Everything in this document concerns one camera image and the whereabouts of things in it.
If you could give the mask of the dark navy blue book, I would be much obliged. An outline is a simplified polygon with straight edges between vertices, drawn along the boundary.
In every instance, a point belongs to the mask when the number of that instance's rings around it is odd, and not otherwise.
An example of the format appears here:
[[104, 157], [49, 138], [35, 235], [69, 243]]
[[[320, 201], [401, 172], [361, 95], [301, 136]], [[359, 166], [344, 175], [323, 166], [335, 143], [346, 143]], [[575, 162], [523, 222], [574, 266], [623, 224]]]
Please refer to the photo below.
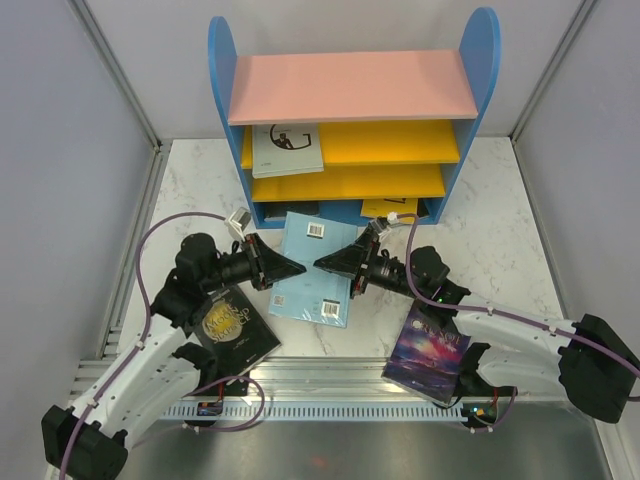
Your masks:
[[320, 205], [317, 201], [268, 202], [264, 206], [264, 221], [285, 221], [289, 213], [318, 216]]

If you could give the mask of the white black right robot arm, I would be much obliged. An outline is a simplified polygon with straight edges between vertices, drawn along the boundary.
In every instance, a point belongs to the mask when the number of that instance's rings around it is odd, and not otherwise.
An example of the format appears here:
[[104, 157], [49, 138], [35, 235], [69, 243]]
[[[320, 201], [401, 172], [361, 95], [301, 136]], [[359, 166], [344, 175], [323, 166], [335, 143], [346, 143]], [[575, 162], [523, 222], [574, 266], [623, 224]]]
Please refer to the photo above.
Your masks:
[[534, 393], [566, 398], [615, 424], [633, 399], [639, 360], [603, 319], [507, 311], [448, 280], [432, 246], [399, 260], [381, 249], [369, 224], [354, 243], [314, 265], [348, 278], [352, 295], [375, 285], [412, 299], [382, 377], [441, 407], [458, 397]]

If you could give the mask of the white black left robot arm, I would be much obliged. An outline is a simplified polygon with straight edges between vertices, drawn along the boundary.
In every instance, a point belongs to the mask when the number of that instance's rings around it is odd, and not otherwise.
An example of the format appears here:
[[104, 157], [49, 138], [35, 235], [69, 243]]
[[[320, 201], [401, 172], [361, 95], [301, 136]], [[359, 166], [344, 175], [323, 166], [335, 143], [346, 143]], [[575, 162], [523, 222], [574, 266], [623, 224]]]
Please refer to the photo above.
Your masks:
[[305, 271], [257, 234], [230, 253], [219, 253], [208, 234], [187, 236], [146, 305], [142, 331], [70, 406], [54, 405], [44, 414], [46, 461], [62, 479], [116, 478], [134, 444], [172, 404], [224, 382], [218, 354], [195, 334], [214, 294], [243, 282], [266, 290]]

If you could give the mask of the yellow Little Prince book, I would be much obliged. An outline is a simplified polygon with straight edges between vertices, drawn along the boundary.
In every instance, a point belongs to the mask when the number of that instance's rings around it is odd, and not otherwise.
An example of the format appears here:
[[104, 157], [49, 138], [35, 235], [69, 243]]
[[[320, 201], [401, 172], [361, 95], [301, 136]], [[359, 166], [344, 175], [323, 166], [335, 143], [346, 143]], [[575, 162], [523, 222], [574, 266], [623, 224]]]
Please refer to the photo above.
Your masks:
[[417, 198], [365, 199], [362, 201], [360, 214], [363, 217], [387, 217], [389, 213], [416, 214], [418, 211]]

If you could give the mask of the dark green Alice Wonderland book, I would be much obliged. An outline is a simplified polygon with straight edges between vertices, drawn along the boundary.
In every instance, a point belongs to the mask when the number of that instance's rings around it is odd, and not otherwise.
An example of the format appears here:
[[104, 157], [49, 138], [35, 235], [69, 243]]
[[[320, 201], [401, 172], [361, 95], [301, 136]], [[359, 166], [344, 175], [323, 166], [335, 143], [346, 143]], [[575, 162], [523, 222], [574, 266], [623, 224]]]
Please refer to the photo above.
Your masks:
[[417, 200], [416, 214], [419, 218], [426, 218], [430, 215], [424, 199]]

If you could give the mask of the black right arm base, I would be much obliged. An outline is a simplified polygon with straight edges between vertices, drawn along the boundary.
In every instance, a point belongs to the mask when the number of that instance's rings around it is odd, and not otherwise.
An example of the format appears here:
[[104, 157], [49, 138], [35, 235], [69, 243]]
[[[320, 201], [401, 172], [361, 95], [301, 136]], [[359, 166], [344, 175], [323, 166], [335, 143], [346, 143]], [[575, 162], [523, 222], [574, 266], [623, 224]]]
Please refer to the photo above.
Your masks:
[[487, 382], [479, 374], [479, 363], [482, 355], [490, 348], [488, 343], [472, 343], [464, 353], [459, 365], [453, 397], [493, 397], [497, 392], [499, 397], [510, 396], [514, 387], [510, 385]]

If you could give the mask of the pale grey Gatsby book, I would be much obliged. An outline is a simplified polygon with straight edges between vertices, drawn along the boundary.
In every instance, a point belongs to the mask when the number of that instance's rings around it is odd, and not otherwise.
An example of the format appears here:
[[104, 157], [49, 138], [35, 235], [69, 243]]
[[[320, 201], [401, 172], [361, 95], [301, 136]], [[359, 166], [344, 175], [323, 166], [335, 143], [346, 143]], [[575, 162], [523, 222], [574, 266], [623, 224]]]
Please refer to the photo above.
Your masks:
[[317, 124], [252, 127], [252, 176], [256, 179], [324, 170]]

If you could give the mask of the light blue thin book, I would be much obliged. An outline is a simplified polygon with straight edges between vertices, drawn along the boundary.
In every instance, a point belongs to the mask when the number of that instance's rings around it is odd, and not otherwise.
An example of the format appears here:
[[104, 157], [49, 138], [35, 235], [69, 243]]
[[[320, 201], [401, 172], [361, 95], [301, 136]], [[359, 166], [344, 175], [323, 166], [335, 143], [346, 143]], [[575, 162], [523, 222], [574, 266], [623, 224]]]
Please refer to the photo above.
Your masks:
[[269, 313], [345, 328], [348, 323], [350, 280], [322, 271], [313, 263], [351, 244], [357, 232], [354, 225], [289, 213], [285, 220], [282, 254], [304, 265], [307, 272], [274, 284]]

